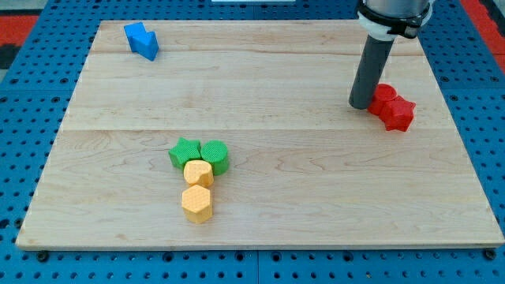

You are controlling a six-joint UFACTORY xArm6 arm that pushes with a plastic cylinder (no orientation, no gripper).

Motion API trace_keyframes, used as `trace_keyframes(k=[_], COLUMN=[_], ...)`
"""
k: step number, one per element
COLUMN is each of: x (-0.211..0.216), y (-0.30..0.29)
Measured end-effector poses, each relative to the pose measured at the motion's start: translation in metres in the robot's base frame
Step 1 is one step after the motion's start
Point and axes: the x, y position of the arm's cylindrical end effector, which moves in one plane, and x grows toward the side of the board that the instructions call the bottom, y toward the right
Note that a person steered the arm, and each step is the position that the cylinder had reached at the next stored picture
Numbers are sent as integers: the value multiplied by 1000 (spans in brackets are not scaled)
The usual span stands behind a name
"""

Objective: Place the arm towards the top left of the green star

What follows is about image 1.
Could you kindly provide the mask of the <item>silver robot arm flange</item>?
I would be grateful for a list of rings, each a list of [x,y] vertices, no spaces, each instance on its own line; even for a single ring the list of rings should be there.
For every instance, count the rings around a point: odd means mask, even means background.
[[[428,23],[433,0],[358,0],[359,24],[373,39],[393,41],[397,36],[414,39]]]

